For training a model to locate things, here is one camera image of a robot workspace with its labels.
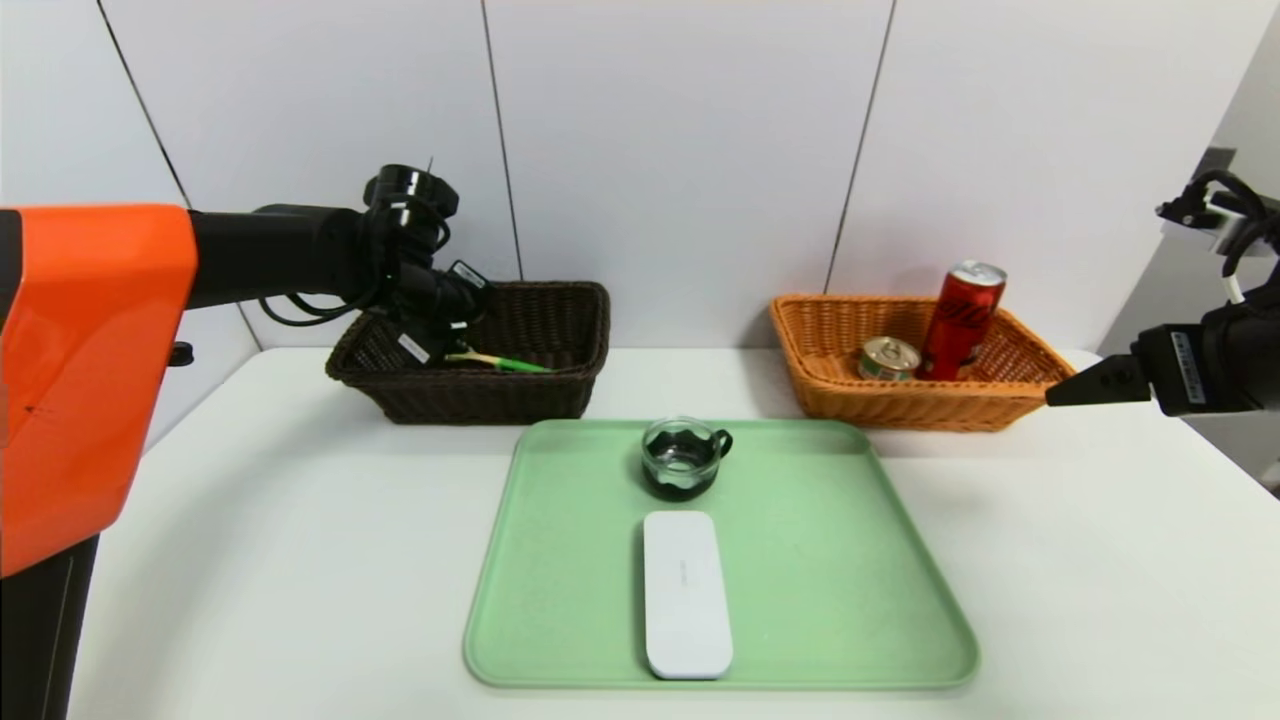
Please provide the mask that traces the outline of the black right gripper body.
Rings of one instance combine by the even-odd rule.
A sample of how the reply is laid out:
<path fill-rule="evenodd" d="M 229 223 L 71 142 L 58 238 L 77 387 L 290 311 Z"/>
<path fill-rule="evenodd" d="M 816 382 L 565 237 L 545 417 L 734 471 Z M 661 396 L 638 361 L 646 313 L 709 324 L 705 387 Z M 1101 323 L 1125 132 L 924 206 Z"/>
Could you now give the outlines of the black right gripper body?
<path fill-rule="evenodd" d="M 1276 313 L 1224 305 L 1143 331 L 1130 351 L 1167 416 L 1277 411 Z"/>

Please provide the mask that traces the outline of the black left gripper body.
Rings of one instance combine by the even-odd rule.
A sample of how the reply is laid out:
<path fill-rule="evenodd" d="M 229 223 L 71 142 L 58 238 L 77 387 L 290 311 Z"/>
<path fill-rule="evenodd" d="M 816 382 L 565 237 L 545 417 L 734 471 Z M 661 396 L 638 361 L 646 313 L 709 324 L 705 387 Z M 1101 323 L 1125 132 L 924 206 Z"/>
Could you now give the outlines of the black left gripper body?
<path fill-rule="evenodd" d="M 443 364 L 445 342 L 453 340 L 453 322 L 407 305 L 397 305 L 392 315 L 398 328 L 397 342 L 413 360 L 424 366 Z"/>

